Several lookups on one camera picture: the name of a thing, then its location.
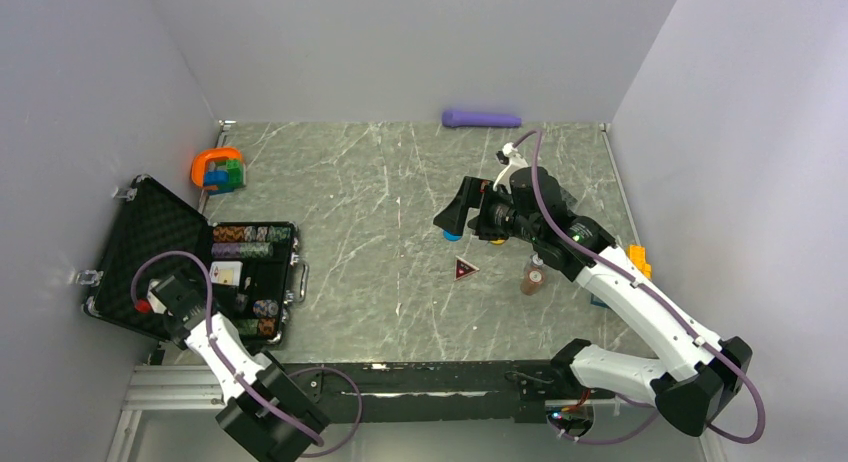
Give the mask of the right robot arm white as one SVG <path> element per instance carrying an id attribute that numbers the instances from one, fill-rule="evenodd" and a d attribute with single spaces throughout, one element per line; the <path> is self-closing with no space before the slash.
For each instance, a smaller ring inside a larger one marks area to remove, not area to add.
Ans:
<path id="1" fill-rule="evenodd" d="M 671 302 L 608 231 L 572 211 L 566 194 L 543 168 L 520 169 L 507 186 L 467 176 L 433 223 L 454 236 L 470 229 L 481 240 L 530 243 L 544 265 L 600 298 L 654 353 L 636 357 L 574 339 L 551 360 L 560 395 L 615 392 L 656 408 L 686 435 L 702 435 L 741 390 L 752 348 Z"/>

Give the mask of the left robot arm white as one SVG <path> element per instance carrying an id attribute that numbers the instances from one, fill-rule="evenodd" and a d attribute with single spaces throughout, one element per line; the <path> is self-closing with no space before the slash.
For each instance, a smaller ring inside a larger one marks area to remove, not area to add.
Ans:
<path id="1" fill-rule="evenodd" d="M 172 338 L 199 355 L 222 391 L 220 428 L 257 461 L 295 461 L 324 444 L 329 418 L 265 353 L 251 354 L 238 330 L 215 308 L 210 292 L 172 275 L 149 290 L 165 308 Z"/>

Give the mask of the brown red chip stack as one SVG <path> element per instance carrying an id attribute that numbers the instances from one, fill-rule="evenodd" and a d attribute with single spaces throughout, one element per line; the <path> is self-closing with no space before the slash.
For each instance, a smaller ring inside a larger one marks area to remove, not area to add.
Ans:
<path id="1" fill-rule="evenodd" d="M 545 280 L 544 264 L 530 260 L 525 264 L 519 290 L 524 295 L 532 296 L 541 289 Z"/>

